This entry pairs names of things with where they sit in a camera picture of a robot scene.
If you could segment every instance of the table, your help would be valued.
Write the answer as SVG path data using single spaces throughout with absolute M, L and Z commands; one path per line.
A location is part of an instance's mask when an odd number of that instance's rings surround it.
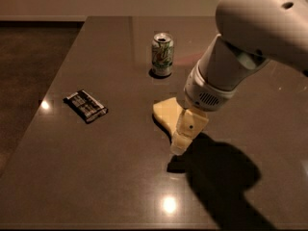
M 162 31 L 174 68 L 155 79 Z M 308 228 L 301 73 L 270 62 L 244 80 L 180 158 L 153 120 L 157 101 L 186 105 L 186 78 L 216 33 L 212 17 L 89 17 L 0 179 L 0 227 Z M 109 113 L 86 124 L 63 102 L 80 89 Z

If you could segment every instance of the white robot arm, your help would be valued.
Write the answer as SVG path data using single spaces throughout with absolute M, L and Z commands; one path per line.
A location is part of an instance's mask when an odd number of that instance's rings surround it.
M 184 87 L 187 110 L 169 99 L 154 105 L 167 128 L 171 151 L 180 155 L 237 85 L 270 59 L 299 71 L 308 69 L 308 0 L 219 0 L 219 34 L 190 73 Z

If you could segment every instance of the dark table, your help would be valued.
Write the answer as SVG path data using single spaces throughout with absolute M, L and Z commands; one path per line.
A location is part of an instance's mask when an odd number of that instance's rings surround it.
M 155 79 L 161 31 L 175 61 Z M 302 74 L 270 62 L 244 80 L 183 157 L 153 121 L 157 101 L 186 105 L 186 78 L 216 33 L 212 17 L 89 17 L 0 179 L 0 227 L 308 228 Z M 109 113 L 86 124 L 63 102 L 80 89 Z

